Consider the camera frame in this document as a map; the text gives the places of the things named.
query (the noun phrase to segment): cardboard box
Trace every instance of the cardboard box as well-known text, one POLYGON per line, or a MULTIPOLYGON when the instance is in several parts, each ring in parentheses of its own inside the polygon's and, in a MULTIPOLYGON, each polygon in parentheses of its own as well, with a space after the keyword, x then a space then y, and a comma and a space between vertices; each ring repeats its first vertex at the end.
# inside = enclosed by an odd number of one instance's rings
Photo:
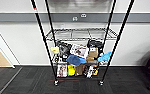
POLYGON ((98 48, 96 47, 90 47, 89 55, 88 57, 98 57, 98 48))

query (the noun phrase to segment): metal shelf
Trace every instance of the metal shelf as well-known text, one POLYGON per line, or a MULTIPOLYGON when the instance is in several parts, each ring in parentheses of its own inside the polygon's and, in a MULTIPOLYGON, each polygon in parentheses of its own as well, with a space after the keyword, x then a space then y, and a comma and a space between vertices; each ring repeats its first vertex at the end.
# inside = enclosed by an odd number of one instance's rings
MULTIPOLYGON (((89 39, 104 40, 106 28, 54 29, 55 40, 84 41, 89 39)), ((117 34, 109 29, 106 40, 116 40, 117 34)), ((46 35, 46 40, 53 40, 52 31, 46 35)))

